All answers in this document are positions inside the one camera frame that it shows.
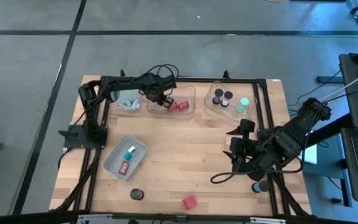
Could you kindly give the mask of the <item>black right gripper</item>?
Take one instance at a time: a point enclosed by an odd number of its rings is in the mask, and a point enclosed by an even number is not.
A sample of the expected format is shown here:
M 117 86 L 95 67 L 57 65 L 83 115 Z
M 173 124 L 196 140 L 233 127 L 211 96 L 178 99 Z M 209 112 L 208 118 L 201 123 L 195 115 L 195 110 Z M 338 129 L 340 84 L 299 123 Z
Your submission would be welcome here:
M 227 132 L 227 135 L 241 135 L 242 131 L 240 126 L 232 131 Z M 248 138 L 231 138 L 229 150 L 230 152 L 223 151 L 231 159 L 231 163 L 244 162 L 246 157 L 250 157 L 250 161 L 258 163 L 262 159 L 262 153 L 260 150 L 260 141 L 248 139 Z

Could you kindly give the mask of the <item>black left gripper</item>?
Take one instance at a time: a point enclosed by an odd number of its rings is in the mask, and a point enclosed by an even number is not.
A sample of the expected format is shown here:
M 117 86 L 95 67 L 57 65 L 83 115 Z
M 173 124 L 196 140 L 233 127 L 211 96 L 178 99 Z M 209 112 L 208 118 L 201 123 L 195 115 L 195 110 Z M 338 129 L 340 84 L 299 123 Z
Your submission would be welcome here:
M 165 95 L 165 91 L 176 88 L 174 75 L 161 77 L 160 75 L 142 75 L 139 78 L 139 93 L 158 105 L 171 108 L 174 99 Z

